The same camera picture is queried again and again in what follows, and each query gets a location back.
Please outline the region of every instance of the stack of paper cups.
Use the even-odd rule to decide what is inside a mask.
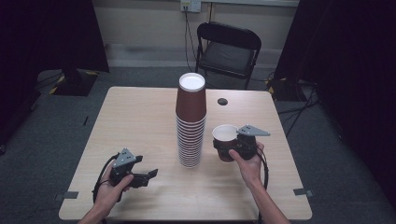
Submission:
[[[176,103],[178,157],[185,167],[194,167],[201,160],[205,118],[205,79],[187,73],[179,80]]]

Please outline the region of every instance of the paper cup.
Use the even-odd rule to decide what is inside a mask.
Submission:
[[[223,124],[216,127],[213,134],[213,146],[218,150],[219,158],[222,161],[233,161],[228,153],[229,149],[236,148],[236,136],[238,128],[231,124]]]

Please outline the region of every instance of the wooden table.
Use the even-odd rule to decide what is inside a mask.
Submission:
[[[106,96],[59,216],[81,219],[92,207],[92,189],[106,161],[127,147],[143,161],[135,173],[159,169],[148,187],[122,194],[108,219],[116,220],[255,220],[258,208],[236,162],[223,162],[212,144],[212,130],[221,124],[263,129],[259,136],[268,161],[268,192],[288,219],[309,219],[312,211],[290,148],[266,91],[206,90],[207,114],[201,162],[185,168],[178,162],[176,128],[177,89],[113,87]],[[218,99],[228,100],[219,105]]]

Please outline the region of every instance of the black curtain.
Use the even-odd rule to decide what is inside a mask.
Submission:
[[[90,0],[2,1],[0,27],[0,131],[40,72],[65,66],[108,72]]]
[[[316,14],[318,2],[300,0],[276,71],[318,83],[341,135],[396,208],[396,2],[332,0]]]

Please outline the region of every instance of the wall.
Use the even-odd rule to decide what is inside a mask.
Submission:
[[[151,52],[153,60],[157,61],[170,60],[169,57],[185,61],[186,18],[180,12],[179,1],[96,0],[93,3],[105,44],[127,46],[128,52],[142,55],[144,61],[150,60],[150,54],[143,56],[142,52]],[[188,13],[187,18],[195,47],[196,29],[200,23],[209,20],[225,22],[257,33],[262,40],[258,66],[275,67],[295,9],[203,2],[201,13]],[[192,62],[191,41],[188,35],[187,38],[188,58]],[[162,59],[161,54],[165,52],[170,54]]]

